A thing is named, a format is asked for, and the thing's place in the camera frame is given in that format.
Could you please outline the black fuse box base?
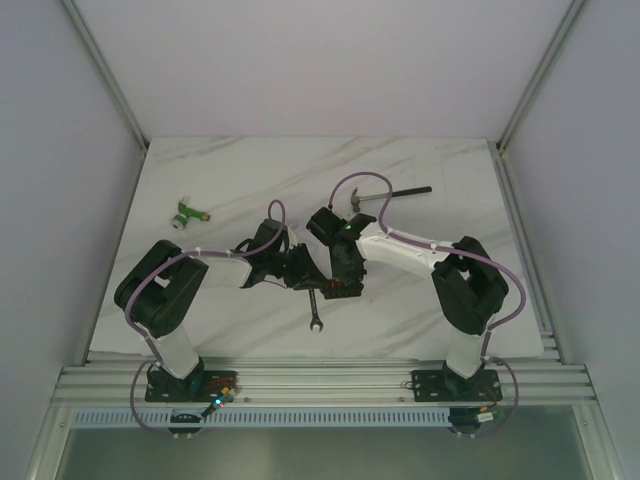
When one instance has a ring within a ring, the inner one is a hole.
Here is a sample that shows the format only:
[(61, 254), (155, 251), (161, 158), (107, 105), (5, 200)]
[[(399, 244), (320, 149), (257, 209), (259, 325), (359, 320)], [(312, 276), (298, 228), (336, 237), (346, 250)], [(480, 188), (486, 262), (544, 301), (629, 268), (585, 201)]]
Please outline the black fuse box base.
[(339, 280), (329, 280), (320, 292), (325, 300), (347, 299), (360, 297), (364, 285), (361, 282), (344, 283)]

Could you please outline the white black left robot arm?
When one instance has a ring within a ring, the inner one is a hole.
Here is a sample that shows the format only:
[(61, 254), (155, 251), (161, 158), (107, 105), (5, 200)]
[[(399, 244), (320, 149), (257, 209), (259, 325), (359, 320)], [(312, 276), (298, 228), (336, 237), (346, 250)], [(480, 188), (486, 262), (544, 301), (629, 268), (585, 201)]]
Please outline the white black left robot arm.
[(320, 290), (327, 283), (307, 246), (292, 243), (286, 227), (266, 219), (252, 238), (225, 252), (184, 252), (169, 240), (157, 241), (116, 288), (114, 302), (170, 376), (169, 391), (192, 402), (205, 379), (182, 323), (202, 282), (248, 289), (269, 277), (291, 290)]

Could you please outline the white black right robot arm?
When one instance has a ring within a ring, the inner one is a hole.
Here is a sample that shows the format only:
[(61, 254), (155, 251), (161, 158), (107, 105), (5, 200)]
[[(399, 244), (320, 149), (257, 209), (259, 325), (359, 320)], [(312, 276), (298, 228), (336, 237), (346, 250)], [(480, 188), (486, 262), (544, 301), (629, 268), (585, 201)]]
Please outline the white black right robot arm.
[(469, 401), (492, 384), (482, 373), (482, 348), (509, 287), (479, 241), (465, 236), (457, 243), (438, 243), (397, 233), (371, 215), (346, 220), (327, 207), (311, 217), (306, 229), (329, 249), (332, 276), (321, 288), (326, 299), (360, 296), (367, 262), (432, 281), (452, 327), (442, 372), (431, 382), (442, 397)]

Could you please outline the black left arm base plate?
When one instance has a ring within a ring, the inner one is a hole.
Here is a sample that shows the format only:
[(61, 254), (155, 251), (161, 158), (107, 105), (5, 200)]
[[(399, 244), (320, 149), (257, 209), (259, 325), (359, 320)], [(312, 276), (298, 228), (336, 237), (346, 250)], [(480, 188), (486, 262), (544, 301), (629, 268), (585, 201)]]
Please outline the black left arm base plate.
[(203, 403), (223, 395), (223, 390), (237, 386), (235, 371), (204, 370), (177, 379), (164, 370), (147, 372), (145, 401), (149, 403)]

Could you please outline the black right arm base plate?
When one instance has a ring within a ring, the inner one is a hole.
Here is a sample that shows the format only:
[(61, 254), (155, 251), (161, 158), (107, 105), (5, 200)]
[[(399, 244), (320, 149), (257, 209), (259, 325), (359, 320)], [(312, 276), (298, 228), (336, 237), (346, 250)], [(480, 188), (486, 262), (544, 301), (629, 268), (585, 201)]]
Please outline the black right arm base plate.
[(441, 369), (414, 370), (410, 387), (416, 402), (498, 402), (503, 399), (498, 373), (480, 369), (465, 379), (446, 365)]

